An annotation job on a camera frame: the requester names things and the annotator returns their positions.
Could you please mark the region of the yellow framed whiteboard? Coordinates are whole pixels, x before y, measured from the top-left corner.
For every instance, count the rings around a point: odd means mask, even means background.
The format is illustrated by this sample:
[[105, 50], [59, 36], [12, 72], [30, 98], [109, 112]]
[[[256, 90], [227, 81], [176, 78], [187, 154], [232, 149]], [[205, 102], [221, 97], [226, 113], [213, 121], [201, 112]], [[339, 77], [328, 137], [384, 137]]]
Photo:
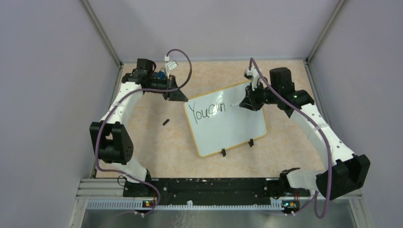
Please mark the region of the yellow framed whiteboard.
[[239, 104], [248, 82], [199, 95], [184, 103], [184, 111], [198, 155], [208, 157], [267, 134], [263, 110], [251, 111]]

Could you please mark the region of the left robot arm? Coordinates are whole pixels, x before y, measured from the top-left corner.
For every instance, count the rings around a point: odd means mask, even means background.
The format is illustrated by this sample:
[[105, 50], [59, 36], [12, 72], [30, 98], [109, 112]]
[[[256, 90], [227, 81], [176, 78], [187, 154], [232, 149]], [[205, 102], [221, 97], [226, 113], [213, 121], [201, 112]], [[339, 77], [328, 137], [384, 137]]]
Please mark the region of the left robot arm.
[[188, 101], [181, 89], [189, 82], [192, 71], [185, 82], [178, 85], [176, 77], [171, 74], [176, 67], [175, 61], [167, 59], [164, 71], [159, 73], [154, 61], [139, 58], [136, 67], [122, 77], [107, 113], [89, 127], [97, 170], [118, 173], [135, 181], [134, 190], [140, 196], [151, 192], [160, 195], [160, 191], [151, 183], [149, 171], [133, 158], [134, 143], [126, 125], [145, 93], [161, 94], [166, 101]]

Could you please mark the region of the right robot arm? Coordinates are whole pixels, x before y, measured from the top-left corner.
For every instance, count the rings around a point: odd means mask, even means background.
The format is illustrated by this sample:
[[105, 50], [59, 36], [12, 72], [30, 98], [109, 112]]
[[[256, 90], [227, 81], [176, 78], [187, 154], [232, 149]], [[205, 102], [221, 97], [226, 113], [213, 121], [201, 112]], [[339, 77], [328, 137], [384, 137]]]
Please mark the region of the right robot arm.
[[323, 119], [314, 99], [305, 90], [296, 90], [291, 71], [286, 67], [270, 70], [271, 88], [264, 87], [257, 69], [244, 72], [250, 80], [239, 107], [259, 111], [263, 105], [276, 105], [296, 123], [319, 154], [325, 170], [306, 171], [300, 168], [280, 173], [279, 191], [291, 196], [297, 189], [320, 192], [330, 200], [363, 187], [370, 167], [366, 155], [357, 155], [347, 147]]

